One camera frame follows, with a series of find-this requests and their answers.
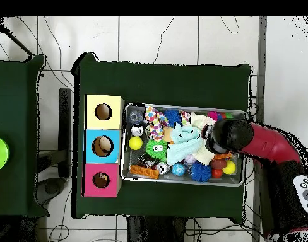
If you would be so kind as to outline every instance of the green table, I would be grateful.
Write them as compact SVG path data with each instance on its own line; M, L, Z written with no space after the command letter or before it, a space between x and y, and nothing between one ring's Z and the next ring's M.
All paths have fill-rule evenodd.
M45 57L0 60L0 138L10 156L0 169L0 215L45 216L34 198L37 182L37 79Z
M233 217L242 222L243 185L216 187L123 181L117 198L82 197L84 95L119 95L125 102L247 110L248 64L237 67L97 62L84 53L74 63L72 215L131 214Z

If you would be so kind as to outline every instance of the orange lego brick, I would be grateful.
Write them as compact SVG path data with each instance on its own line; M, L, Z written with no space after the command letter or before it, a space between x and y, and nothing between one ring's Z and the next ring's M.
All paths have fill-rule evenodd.
M223 153L223 154L215 154L215 156L213 157L212 160L214 160L214 159L231 158L231 157L232 157L232 153L231 152Z
M150 178L158 178L158 170L153 170L151 168L139 167L137 165L131 165L130 172L134 175L144 175Z

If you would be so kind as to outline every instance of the yellow box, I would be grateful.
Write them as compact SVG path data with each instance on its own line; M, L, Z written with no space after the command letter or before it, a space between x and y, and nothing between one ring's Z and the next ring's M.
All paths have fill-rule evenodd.
M120 96L86 95L85 104L85 128L121 129L124 100Z

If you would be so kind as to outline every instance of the gray table leg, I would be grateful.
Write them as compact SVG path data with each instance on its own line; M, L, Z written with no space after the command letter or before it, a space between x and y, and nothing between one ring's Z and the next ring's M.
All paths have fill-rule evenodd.
M256 114L256 122L264 122L264 85L265 85L265 64L266 64L266 28L267 28L267 17L259 17L259 43L258 43L258 86L256 93L256 104L258 106L258 112ZM257 230L260 230L261 218L257 214L260 214L261 208L261 164L254 164L255 167L255 179L254 179L254 197L253 197L253 223ZM260 235L257 231L253 231L252 242L258 242Z

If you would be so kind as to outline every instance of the yellow ball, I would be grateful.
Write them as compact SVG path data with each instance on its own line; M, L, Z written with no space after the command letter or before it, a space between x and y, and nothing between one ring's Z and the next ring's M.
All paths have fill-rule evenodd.
M236 171L236 165L235 165L235 163L233 163L232 161L227 161L227 166L224 167L224 169L222 169L222 171L223 171L226 175L231 175L232 173L235 173L235 171Z
M143 141L140 137L133 136L132 138L130 138L128 144L132 150L138 150L142 147Z

